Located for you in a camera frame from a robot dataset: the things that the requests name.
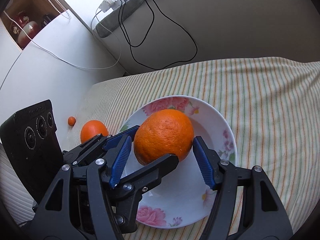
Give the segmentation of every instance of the gray wall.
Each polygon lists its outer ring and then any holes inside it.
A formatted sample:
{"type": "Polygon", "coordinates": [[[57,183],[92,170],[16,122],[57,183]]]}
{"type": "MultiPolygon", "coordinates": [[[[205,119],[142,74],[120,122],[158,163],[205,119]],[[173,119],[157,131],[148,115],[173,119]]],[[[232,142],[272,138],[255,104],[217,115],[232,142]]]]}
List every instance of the gray wall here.
{"type": "MultiPolygon", "coordinates": [[[[300,62],[320,60],[320,15],[310,0],[155,1],[195,39],[199,51],[192,62],[264,56],[300,62]]],[[[155,22],[144,44],[133,48],[136,59],[161,68],[191,58],[195,47],[187,34],[151,6],[155,22]]],[[[152,14],[144,3],[124,22],[133,45],[140,43],[151,20],[152,14]]],[[[121,41],[121,65],[131,74],[151,71],[134,62],[120,28],[114,33],[121,41]]],[[[117,39],[110,35],[103,41],[118,58],[117,39]]]]}

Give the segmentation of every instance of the floral plate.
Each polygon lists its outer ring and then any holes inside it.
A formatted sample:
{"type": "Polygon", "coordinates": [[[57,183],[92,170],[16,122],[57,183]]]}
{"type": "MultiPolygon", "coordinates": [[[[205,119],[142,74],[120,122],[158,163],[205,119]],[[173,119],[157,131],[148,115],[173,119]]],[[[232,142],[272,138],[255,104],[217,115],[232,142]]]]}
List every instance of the floral plate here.
{"type": "MultiPolygon", "coordinates": [[[[206,102],[188,96],[168,96],[146,104],[131,115],[120,131],[141,125],[152,113],[176,109],[191,120],[195,136],[202,136],[210,149],[220,158],[236,165],[237,151],[232,131],[223,116],[206,102]]],[[[133,146],[122,176],[142,168],[133,146]]],[[[197,222],[210,214],[216,192],[202,178],[191,149],[177,168],[162,178],[159,186],[143,194],[137,221],[155,228],[179,228],[197,222]]]]}

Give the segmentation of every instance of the red and white vase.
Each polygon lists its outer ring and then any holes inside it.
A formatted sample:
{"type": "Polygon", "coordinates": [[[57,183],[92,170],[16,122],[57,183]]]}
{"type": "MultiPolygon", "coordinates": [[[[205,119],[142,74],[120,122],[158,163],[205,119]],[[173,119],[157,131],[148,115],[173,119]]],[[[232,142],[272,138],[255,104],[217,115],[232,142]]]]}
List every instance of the red and white vase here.
{"type": "MultiPolygon", "coordinates": [[[[22,11],[16,15],[14,20],[19,26],[26,32],[26,34],[33,39],[40,31],[39,25],[35,21],[30,21],[25,11],[22,11]]],[[[24,31],[22,31],[14,22],[12,22],[10,29],[13,34],[17,35],[18,45],[24,49],[30,42],[24,31]]]]}

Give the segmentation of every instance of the blue gripper pad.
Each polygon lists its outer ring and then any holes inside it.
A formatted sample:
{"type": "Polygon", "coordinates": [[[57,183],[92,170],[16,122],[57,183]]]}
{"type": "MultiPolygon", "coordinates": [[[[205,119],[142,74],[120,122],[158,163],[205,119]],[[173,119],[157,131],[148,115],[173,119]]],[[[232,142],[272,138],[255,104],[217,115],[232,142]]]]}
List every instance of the blue gripper pad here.
{"type": "Polygon", "coordinates": [[[124,167],[128,161],[128,157],[131,152],[131,144],[132,144],[131,137],[128,136],[125,139],[121,149],[119,150],[118,156],[113,162],[113,165],[111,167],[110,181],[109,181],[109,185],[111,188],[115,188],[116,184],[120,182],[121,175],[123,173],[124,167]]]}
{"type": "Polygon", "coordinates": [[[206,156],[204,149],[201,147],[197,137],[193,139],[193,153],[196,157],[204,182],[213,189],[216,183],[213,178],[213,168],[206,156]]]}
{"type": "Polygon", "coordinates": [[[139,126],[135,125],[132,128],[129,128],[128,130],[125,130],[111,138],[109,138],[106,142],[106,144],[102,147],[104,151],[107,151],[111,148],[115,148],[117,147],[118,143],[120,142],[120,139],[122,138],[122,135],[126,134],[129,135],[129,137],[131,137],[131,141],[134,140],[134,136],[136,135],[136,132],[138,130],[139,126]]]}

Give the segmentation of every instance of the large orange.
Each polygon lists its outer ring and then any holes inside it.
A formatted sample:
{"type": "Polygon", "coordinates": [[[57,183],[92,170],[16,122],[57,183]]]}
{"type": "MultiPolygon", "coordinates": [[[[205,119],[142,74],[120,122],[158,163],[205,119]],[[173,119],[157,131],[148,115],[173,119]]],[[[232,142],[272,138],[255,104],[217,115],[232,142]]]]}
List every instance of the large orange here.
{"type": "Polygon", "coordinates": [[[91,120],[89,122],[86,122],[82,127],[80,133],[81,143],[84,143],[85,141],[91,139],[93,136],[99,133],[102,133],[103,136],[109,135],[106,126],[102,122],[98,120],[91,120]]]}
{"type": "Polygon", "coordinates": [[[164,109],[153,113],[139,127],[134,137],[134,154],[147,165],[166,153],[184,160],[191,147],[194,131],[190,119],[182,112],[164,109]]]}

